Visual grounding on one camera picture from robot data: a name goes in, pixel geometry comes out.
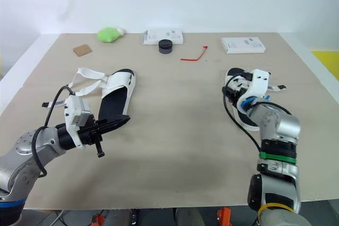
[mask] blue ring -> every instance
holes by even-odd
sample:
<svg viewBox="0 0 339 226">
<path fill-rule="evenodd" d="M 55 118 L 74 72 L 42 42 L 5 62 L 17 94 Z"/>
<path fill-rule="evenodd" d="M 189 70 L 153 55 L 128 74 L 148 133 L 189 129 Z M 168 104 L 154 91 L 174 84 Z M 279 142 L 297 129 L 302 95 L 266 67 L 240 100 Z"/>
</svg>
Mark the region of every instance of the blue ring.
<svg viewBox="0 0 339 226">
<path fill-rule="evenodd" d="M 7 208 L 7 207 L 18 206 L 18 205 L 21 205 L 22 203 L 25 203 L 26 200 L 27 200 L 27 198 L 24 198 L 24 199 L 19 200 L 19 201 L 0 202 L 0 208 L 4 209 L 4 208 Z"/>
<path fill-rule="evenodd" d="M 244 101 L 241 103 L 241 105 L 240 105 L 241 108 L 242 108 L 243 110 L 245 110 L 245 109 L 244 109 L 245 104 L 246 104 L 246 103 L 249 103 L 249 102 L 252 102 L 252 101 L 254 101 L 255 99 L 257 99 L 257 97 L 256 97 L 256 96 L 253 96 L 253 97 L 250 97 L 250 98 L 244 100 Z"/>
</svg>

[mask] yellow object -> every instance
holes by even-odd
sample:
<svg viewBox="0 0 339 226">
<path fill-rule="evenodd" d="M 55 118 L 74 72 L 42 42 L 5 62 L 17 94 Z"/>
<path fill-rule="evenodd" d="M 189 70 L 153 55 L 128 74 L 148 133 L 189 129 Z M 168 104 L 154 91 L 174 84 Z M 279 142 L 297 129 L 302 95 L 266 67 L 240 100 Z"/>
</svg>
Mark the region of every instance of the yellow object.
<svg viewBox="0 0 339 226">
<path fill-rule="evenodd" d="M 261 212 L 263 212 L 264 209 L 268 209 L 269 207 L 280 207 L 282 209 L 286 209 L 292 213 L 294 213 L 295 211 L 290 208 L 289 206 L 280 204 L 280 203 L 266 203 L 265 205 L 262 205 L 261 208 L 258 210 L 258 222 L 260 223 L 260 214 Z"/>
<path fill-rule="evenodd" d="M 312 51 L 324 66 L 339 80 L 339 52 L 336 51 Z"/>
</svg>

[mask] wooden board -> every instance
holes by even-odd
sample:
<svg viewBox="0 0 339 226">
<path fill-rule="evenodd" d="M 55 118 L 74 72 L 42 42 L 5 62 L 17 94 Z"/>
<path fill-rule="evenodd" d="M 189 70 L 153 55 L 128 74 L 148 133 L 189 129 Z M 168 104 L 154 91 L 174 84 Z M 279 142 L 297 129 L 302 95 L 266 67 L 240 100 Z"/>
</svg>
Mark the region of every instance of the wooden board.
<svg viewBox="0 0 339 226">
<path fill-rule="evenodd" d="M 105 73 L 130 68 L 137 76 L 128 111 L 131 120 L 103 136 L 106 156 L 97 158 L 94 146 L 88 146 L 55 159 L 46 167 L 48 176 L 36 182 L 27 208 L 246 204 L 258 154 L 222 105 L 221 87 L 232 67 L 270 71 L 270 84 L 287 86 L 269 94 L 301 121 L 302 200 L 339 198 L 339 105 L 278 34 L 185 34 L 185 43 L 174 45 L 169 55 L 160 54 L 157 46 L 141 45 L 140 36 L 126 34 L 113 43 L 101 43 L 96 34 L 61 35 L 1 115 L 3 155 L 21 134 L 43 125 L 47 110 L 41 103 L 71 82 L 77 67 Z M 225 54 L 221 37 L 244 36 L 259 37 L 266 52 Z M 93 52 L 75 56 L 73 48 L 81 44 Z M 180 61 L 198 57 L 205 45 L 208 50 L 199 61 Z M 85 97 L 95 116 L 100 94 Z M 64 122 L 63 110 L 54 110 L 50 125 Z"/>
</svg>

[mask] white box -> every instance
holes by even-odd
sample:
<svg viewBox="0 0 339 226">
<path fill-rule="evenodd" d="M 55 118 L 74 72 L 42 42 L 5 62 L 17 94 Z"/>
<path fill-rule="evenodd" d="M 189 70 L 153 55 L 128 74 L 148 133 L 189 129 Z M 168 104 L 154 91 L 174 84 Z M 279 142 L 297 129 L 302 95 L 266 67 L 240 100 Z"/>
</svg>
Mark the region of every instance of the white box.
<svg viewBox="0 0 339 226">
<path fill-rule="evenodd" d="M 176 29 L 154 29 L 147 30 L 141 38 L 142 44 L 158 44 L 160 40 L 168 39 L 173 44 L 183 44 L 184 38 L 181 30 Z"/>
<path fill-rule="evenodd" d="M 227 54 L 264 53 L 266 50 L 258 37 L 224 37 L 221 44 Z"/>
</svg>

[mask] white strap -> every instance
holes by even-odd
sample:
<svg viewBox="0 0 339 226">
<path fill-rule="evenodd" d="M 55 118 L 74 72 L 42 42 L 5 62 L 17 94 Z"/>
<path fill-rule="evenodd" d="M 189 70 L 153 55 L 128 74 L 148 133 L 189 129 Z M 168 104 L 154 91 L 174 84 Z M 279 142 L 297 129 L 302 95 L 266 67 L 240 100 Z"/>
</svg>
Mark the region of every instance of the white strap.
<svg viewBox="0 0 339 226">
<path fill-rule="evenodd" d="M 106 82 L 108 80 L 108 75 L 106 75 L 104 73 L 101 73 L 99 71 L 94 71 L 94 70 L 91 70 L 91 69 L 86 68 L 86 67 L 80 67 L 80 68 L 78 68 L 78 71 L 73 76 L 72 82 L 68 84 L 68 87 L 73 87 L 74 80 L 75 80 L 75 77 L 77 76 L 77 74 L 80 74 L 81 76 L 83 76 L 84 78 L 87 78 L 87 79 L 99 79 L 99 80 L 96 81 L 95 83 L 87 86 L 87 87 L 80 89 L 79 92 L 75 92 L 76 96 L 87 95 L 90 92 L 92 92 L 93 90 L 95 90 L 97 87 L 104 88 L 106 86 Z M 65 100 L 57 101 L 55 103 L 55 107 L 63 106 L 63 105 L 65 105 Z M 52 106 L 52 102 L 42 103 L 42 107 L 51 108 L 51 106 Z"/>
<path fill-rule="evenodd" d="M 131 82 L 131 75 L 131 73 L 120 71 L 111 75 L 107 80 L 106 86 L 102 89 L 102 98 L 118 88 L 128 88 Z"/>
<path fill-rule="evenodd" d="M 286 89 L 286 86 L 284 85 L 279 85 L 279 86 L 268 86 L 267 87 L 267 90 L 270 90 L 270 91 L 281 91 L 281 90 L 285 90 Z"/>
<path fill-rule="evenodd" d="M 72 82 L 68 84 L 69 87 L 73 87 L 74 80 L 77 74 L 80 74 L 81 76 L 87 79 L 101 79 L 103 81 L 107 81 L 108 79 L 108 76 L 104 73 L 101 73 L 99 71 L 94 71 L 86 67 L 80 67 L 78 68 L 78 71 L 73 76 Z"/>
</svg>

